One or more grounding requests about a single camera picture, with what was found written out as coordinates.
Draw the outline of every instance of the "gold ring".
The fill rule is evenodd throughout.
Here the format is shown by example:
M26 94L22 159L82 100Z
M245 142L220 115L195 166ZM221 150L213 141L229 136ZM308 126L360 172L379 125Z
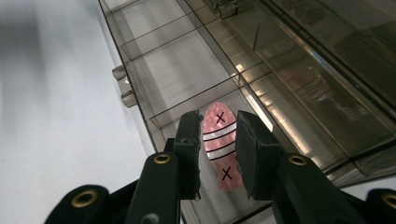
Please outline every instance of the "gold ring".
M390 207L396 209L396 194L384 194L381 196L382 201L384 201Z
M306 159L300 156L289 156L289 161L295 165L307 165Z
M170 160L171 160L171 157L166 154L161 154L161 155L154 157L155 163L158 163L158 164L166 164Z
M87 189L80 194L76 195L72 200L72 205L75 207L85 207L95 202L98 198L98 191L96 189Z

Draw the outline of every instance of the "black stripe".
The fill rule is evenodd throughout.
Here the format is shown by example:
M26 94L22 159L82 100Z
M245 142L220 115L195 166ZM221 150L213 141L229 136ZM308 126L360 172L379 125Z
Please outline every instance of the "black stripe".
M226 156L230 155L230 154L233 153L233 152L235 152L235 150L233 150L232 152L229 152L229 153L227 153L227 154L225 154L225 155L222 155L222 156L220 156L220 157L217 157L217 158L215 158L215 159L210 159L210 160L211 160L211 161L215 161L215 160L221 159L221 158L223 158L223 157L226 157Z
M218 147L218 148L216 148L216 149L213 149L213 150L210 150L210 151L207 151L206 153L208 153L208 152L212 152L212 151L218 151L218 150L221 150L222 148L225 148L225 147L227 147L227 146L229 146L229 145L231 145L232 143L234 143L235 142L235 140L233 140L230 144L228 144L228 145L225 145L224 147Z
M225 126L225 127L222 128L222 129L218 129L218 130L215 130L215 131L210 132L210 133L216 133L216 132L218 132L218 131L221 131L221 130L223 130L223 129L226 129L226 128L230 127L231 125L235 124L235 123L236 123L236 121L234 121L233 123L231 123L231 124Z
M225 136L225 135L227 135L227 134L229 134L229 133L225 133L224 135L221 135L221 136L219 136L219 137L215 137L215 138L211 138L211 139L204 140L204 142L208 142L208 141L212 141L212 140L221 138L222 136Z

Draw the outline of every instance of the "pink oval object with black markings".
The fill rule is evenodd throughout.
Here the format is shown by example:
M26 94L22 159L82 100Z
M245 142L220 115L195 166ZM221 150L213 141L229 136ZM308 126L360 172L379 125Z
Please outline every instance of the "pink oval object with black markings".
M204 147L207 157L218 173L218 186L230 191L242 185L242 176L235 159L236 118L231 109L215 102L206 110L203 125Z

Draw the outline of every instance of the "pink object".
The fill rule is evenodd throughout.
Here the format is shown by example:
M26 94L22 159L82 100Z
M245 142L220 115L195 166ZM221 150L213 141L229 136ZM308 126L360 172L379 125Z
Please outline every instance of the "pink object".
M207 157L218 173L218 186L230 191L242 185L237 171L234 149L236 119L231 109L215 102L206 110L203 125L204 146Z

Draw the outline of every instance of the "black x mark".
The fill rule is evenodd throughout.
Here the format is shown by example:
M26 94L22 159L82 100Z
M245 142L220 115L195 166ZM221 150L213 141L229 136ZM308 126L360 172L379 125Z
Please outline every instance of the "black x mark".
M230 169L231 169L231 166L228 167L227 171L225 171L224 169L221 169L224 172L224 177L222 178L223 181L224 181L226 176L228 176L228 177L230 177L230 179L232 179L231 176L228 174Z
M224 114L224 112L222 112L221 114L220 114L220 116L217 114L216 116L218 116L218 121L216 122L216 123L219 123L219 121L220 120L222 120L223 122L225 122L225 120L222 118L222 115Z

